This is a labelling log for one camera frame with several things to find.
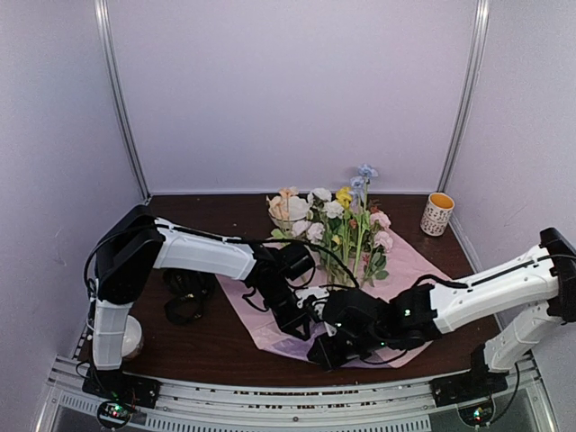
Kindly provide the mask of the pink wrapping paper sheet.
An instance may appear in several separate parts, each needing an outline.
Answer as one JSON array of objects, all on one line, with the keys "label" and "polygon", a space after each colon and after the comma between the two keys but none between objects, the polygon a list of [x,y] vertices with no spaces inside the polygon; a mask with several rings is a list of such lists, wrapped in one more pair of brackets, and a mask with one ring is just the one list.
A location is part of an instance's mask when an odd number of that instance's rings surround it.
[{"label": "pink wrapping paper sheet", "polygon": [[[390,236],[392,250],[387,255],[385,267],[388,276],[382,281],[374,282],[373,285],[366,284],[363,287],[365,292],[388,301],[411,287],[422,275],[432,274],[442,279],[447,278],[446,274],[427,261],[401,236],[394,232],[391,232]],[[242,299],[242,295],[248,292],[248,288],[241,281],[232,280],[226,276],[220,276],[218,280],[230,305],[242,322],[242,327],[248,332],[249,338],[258,349],[302,362],[307,360],[307,353],[313,343],[312,339],[302,341],[281,332],[270,311],[255,310]],[[400,368],[424,352],[429,345],[427,342],[421,347],[410,350],[407,354],[403,354],[400,350],[381,348],[366,363],[353,360],[345,367]]]}]

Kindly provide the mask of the black printed ribbon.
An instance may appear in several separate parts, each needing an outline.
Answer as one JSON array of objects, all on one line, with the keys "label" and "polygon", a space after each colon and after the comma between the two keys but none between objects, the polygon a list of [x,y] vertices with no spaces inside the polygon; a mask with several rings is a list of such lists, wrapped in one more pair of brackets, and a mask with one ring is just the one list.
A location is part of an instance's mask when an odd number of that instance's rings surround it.
[{"label": "black printed ribbon", "polygon": [[163,282],[173,295],[164,305],[166,318],[178,326],[191,324],[203,317],[205,303],[218,285],[214,274],[174,268],[163,273]]}]

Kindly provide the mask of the scalloped white bowl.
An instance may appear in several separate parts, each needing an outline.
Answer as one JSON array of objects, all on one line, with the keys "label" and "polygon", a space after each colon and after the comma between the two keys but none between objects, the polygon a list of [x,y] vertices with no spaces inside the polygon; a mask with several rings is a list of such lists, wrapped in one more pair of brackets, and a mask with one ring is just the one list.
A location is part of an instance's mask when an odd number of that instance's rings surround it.
[{"label": "scalloped white bowl", "polygon": [[277,195],[267,198],[266,203],[269,217],[281,230],[288,230],[296,221],[305,220],[311,207],[306,199],[296,195]]}]

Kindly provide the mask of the peach flower stem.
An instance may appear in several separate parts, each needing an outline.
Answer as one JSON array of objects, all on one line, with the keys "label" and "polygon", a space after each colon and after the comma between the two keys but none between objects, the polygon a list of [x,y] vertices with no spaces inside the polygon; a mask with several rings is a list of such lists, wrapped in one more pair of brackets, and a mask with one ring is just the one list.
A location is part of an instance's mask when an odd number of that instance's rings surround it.
[{"label": "peach flower stem", "polygon": [[281,188],[274,197],[266,197],[268,216],[273,224],[283,233],[287,234],[293,224],[290,213],[290,200],[297,197],[299,190],[292,187]]}]

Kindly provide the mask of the blue flower stem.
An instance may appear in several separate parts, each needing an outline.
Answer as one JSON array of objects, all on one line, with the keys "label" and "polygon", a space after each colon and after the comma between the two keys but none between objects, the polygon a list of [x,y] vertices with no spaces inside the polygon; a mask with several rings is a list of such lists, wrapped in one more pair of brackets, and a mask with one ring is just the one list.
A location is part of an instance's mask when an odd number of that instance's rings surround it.
[{"label": "blue flower stem", "polygon": [[367,212],[368,189],[371,181],[378,176],[378,171],[368,164],[357,169],[357,175],[350,180],[353,195],[354,218],[357,225],[355,241],[355,261],[353,274],[357,274],[362,255],[362,242],[366,230],[365,213]]}]

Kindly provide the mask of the patterned mug orange inside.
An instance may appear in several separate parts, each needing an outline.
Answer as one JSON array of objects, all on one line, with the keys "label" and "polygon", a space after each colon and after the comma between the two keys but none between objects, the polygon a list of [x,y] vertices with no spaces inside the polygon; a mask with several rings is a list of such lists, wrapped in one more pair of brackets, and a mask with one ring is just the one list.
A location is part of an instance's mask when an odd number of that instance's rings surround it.
[{"label": "patterned mug orange inside", "polygon": [[447,194],[435,192],[427,198],[420,229],[430,237],[442,236],[451,219],[455,201]]}]

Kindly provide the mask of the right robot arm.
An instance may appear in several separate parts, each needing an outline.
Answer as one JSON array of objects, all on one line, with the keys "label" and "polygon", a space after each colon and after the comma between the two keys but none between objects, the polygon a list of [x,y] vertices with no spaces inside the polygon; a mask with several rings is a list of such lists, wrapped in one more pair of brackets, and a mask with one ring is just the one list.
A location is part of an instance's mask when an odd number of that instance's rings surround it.
[{"label": "right robot arm", "polygon": [[480,345],[480,363],[466,372],[462,390],[482,396],[528,350],[575,320],[575,248],[555,228],[503,265],[455,281],[421,276],[389,301],[357,289],[312,287],[297,305],[324,324],[308,359],[334,370],[389,348],[402,356],[475,320],[517,306],[524,309],[496,337]]}]

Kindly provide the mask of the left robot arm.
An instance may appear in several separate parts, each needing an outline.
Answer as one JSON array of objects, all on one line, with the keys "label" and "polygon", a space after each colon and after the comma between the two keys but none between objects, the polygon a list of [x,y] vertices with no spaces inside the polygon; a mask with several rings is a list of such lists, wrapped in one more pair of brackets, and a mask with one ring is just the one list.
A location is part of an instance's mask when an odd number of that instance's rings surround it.
[{"label": "left robot arm", "polygon": [[154,269],[227,276],[260,294],[285,334],[307,340],[309,314],[289,285],[314,267],[299,243],[270,247],[264,240],[222,237],[155,217],[145,205],[132,208],[100,240],[87,260],[85,279],[95,301],[92,358],[95,386],[111,400],[129,392],[122,341],[132,305]]}]

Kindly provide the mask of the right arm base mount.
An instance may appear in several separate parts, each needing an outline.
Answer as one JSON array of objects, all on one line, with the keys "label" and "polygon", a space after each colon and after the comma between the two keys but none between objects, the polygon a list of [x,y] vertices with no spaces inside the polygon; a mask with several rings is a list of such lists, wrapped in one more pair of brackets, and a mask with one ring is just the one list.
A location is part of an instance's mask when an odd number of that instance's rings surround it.
[{"label": "right arm base mount", "polygon": [[506,373],[476,374],[472,371],[436,378],[430,382],[437,407],[487,398],[508,388]]}]

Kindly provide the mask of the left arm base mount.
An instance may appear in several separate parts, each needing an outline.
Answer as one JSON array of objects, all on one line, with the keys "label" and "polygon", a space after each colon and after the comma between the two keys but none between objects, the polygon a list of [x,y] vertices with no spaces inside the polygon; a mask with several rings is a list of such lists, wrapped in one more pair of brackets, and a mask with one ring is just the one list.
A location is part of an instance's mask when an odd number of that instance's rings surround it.
[{"label": "left arm base mount", "polygon": [[98,371],[84,379],[82,391],[103,399],[154,409],[161,382],[116,371]]}]

